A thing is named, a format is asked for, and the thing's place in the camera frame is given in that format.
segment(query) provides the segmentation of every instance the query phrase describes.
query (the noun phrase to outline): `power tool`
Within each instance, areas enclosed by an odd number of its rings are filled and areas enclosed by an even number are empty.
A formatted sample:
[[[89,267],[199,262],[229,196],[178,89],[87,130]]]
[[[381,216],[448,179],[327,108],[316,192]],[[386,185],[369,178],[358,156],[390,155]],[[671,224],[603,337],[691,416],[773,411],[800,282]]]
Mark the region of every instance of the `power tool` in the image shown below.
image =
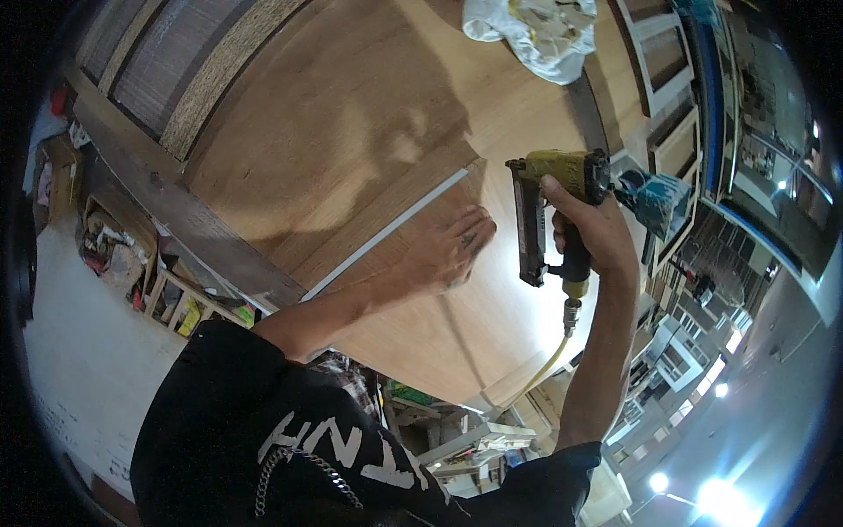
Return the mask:
[[[545,264],[545,207],[541,178],[551,175],[582,202],[598,206],[611,191],[609,157],[601,149],[566,153],[537,150],[521,159],[511,159],[506,166],[513,172],[515,207],[518,217],[518,252],[520,277],[534,287],[544,285],[546,272],[562,277],[565,301],[563,325],[565,337],[571,337],[583,306],[580,298],[588,292],[591,254],[583,244],[577,226],[565,222],[565,255],[561,266]]]

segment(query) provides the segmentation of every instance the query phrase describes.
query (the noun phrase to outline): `finger tattoo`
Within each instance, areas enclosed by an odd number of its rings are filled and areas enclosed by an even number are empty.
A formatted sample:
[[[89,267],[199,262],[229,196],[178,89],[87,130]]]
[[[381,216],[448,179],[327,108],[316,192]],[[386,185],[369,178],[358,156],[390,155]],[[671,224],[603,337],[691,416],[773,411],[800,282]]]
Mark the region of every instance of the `finger tattoo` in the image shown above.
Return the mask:
[[[473,242],[476,237],[477,233],[463,234],[463,249],[468,249],[469,245],[471,245],[471,242]]]

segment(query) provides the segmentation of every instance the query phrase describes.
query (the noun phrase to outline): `hand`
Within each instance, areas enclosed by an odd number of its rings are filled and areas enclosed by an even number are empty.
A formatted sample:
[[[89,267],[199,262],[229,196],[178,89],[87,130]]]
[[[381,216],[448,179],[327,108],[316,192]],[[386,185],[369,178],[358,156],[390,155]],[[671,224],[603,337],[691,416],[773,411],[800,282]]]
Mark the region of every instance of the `hand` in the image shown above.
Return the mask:
[[[489,212],[464,208],[450,225],[430,229],[415,240],[396,271],[414,293],[437,294],[465,283],[477,255],[497,231]]]
[[[613,193],[599,207],[579,201],[559,181],[546,175],[541,188],[556,209],[553,215],[553,240],[559,254],[565,254],[565,221],[579,229],[583,243],[591,253],[592,268],[602,279],[620,280],[624,286],[638,288],[638,258],[629,228]]]

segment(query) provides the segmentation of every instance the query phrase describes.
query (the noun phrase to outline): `white edge strip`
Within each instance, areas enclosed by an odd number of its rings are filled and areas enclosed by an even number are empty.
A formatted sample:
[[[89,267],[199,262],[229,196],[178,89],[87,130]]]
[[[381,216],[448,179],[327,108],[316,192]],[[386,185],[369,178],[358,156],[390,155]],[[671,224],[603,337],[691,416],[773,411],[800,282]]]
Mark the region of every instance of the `white edge strip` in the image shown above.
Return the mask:
[[[346,258],[339,266],[336,267],[333,271],[328,273],[328,276],[322,278],[322,280],[317,283],[313,289],[308,291],[301,299],[301,302],[306,302],[311,298],[315,297],[317,294],[321,293],[321,291],[328,287],[328,285],[336,280],[346,269],[352,266],[352,264],[359,260],[361,256],[365,255],[369,250],[371,250],[375,245],[380,243],[380,241],[387,236],[389,236],[392,231],[396,230],[401,224],[408,219],[412,218],[416,212],[422,210],[428,203],[435,200],[437,197],[442,195],[447,189],[454,186],[454,184],[463,179],[465,175],[469,173],[466,169],[460,169],[455,172],[451,177],[447,178],[445,181],[440,183],[436,188],[432,191],[428,192],[422,199],[415,202],[412,207],[405,210],[399,217],[389,222],[389,225],[384,227],[380,230],[377,234],[375,234],[368,242],[363,244],[360,249],[355,250],[348,258]]]

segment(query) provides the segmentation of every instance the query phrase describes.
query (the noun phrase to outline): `chain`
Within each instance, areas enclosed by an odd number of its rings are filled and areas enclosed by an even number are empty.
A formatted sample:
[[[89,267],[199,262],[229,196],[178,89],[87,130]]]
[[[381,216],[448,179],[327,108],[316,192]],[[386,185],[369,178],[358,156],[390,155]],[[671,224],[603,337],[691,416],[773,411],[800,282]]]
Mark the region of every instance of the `chain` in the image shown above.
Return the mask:
[[[260,471],[260,480],[258,480],[258,491],[255,496],[255,517],[261,518],[266,514],[266,488],[269,486],[269,478],[272,471],[275,470],[276,465],[281,461],[281,458],[290,454],[296,454],[309,460],[318,466],[329,478],[331,483],[342,492],[348,501],[354,505],[355,508],[363,508],[363,504],[357,499],[357,495],[352,490],[348,482],[340,476],[340,473],[334,470],[327,461],[320,458],[318,455],[305,452],[304,450],[295,449],[289,446],[279,446],[269,458],[264,461],[263,468]]]

